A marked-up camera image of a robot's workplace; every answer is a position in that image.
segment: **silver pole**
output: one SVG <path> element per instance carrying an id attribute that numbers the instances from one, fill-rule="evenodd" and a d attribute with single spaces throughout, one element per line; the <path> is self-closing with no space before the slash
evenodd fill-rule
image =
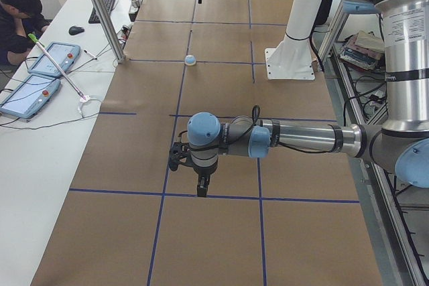
<path id="1" fill-rule="evenodd" d="M 79 87 L 77 87 L 73 81 L 67 76 L 67 74 L 65 73 L 65 71 L 61 68 L 60 65 L 58 65 L 58 63 L 55 61 L 55 59 L 48 53 L 47 50 L 44 49 L 44 47 L 41 45 L 41 43 L 39 41 L 36 42 L 36 45 L 41 49 L 41 51 L 43 52 L 43 54 L 46 55 L 46 57 L 53 63 L 53 65 L 55 65 L 56 69 L 63 75 L 63 77 L 66 79 L 66 81 L 73 87 L 73 89 L 75 91 L 77 91 L 77 93 L 79 94 L 79 96 L 83 99 L 85 99 L 85 94 L 83 94 L 83 92 L 79 89 Z"/>
<path id="2" fill-rule="evenodd" d="M 106 10 L 103 0 L 91 0 L 94 8 L 97 11 L 97 15 L 100 17 L 101 26 L 105 31 L 107 41 L 112 47 L 113 53 L 118 61 L 121 63 L 125 59 L 122 47 L 119 45 L 115 28 L 113 27 L 112 21 L 110 20 L 109 13 Z"/>

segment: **keyboard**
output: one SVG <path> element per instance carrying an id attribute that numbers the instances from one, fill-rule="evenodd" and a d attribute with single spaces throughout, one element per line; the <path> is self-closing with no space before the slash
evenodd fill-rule
<path id="1" fill-rule="evenodd" d="M 115 0 L 103 0 L 103 2 L 105 3 L 107 12 L 110 15 L 110 13 L 113 10 L 113 6 L 115 4 Z M 95 11 L 95 8 L 93 8 L 93 12 L 91 13 L 91 16 L 89 17 L 88 22 L 89 23 L 100 23 L 100 18 L 98 17 L 98 15 L 97 15 L 97 13 Z"/>

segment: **sticker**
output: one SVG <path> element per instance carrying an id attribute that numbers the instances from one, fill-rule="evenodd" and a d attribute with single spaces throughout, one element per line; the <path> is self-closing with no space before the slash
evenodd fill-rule
<path id="1" fill-rule="evenodd" d="M 426 12 L 423 7 L 385 17 L 385 46 L 426 40 L 429 31 Z"/>

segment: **white table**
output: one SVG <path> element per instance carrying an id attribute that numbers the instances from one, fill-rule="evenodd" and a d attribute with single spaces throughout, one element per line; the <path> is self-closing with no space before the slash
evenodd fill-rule
<path id="1" fill-rule="evenodd" d="M 130 0 L 117 0 L 111 14 L 116 31 L 130 24 Z M 90 0 L 67 0 L 40 41 L 78 44 L 82 50 L 98 54 L 107 44 L 101 24 L 88 24 L 93 8 Z M 80 25 L 85 32 L 71 36 L 68 28 Z M 38 56 L 35 47 L 29 56 Z M 74 63 L 76 68 L 90 59 L 85 53 Z M 112 51 L 80 70 L 71 79 L 85 93 L 105 97 L 113 73 Z M 23 80 L 23 64 L 14 78 Z M 14 127 L 40 127 L 80 117 L 78 95 L 64 79 L 51 101 L 30 122 L 16 121 Z M 6 88 L 15 88 L 11 81 Z M 1 93 L 0 101 L 7 96 Z M 83 108 L 85 115 L 99 111 L 92 101 Z M 0 127 L 0 285 L 26 286 L 40 263 L 68 188 L 95 123 L 95 117 L 37 131 Z M 10 118 L 0 117 L 0 124 Z"/>

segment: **man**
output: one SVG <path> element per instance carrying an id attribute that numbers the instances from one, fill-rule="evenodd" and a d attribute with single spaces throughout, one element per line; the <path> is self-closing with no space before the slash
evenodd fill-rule
<path id="1" fill-rule="evenodd" d="M 48 28 L 40 0 L 0 0 L 0 64 L 20 65 L 34 43 L 28 33 Z"/>

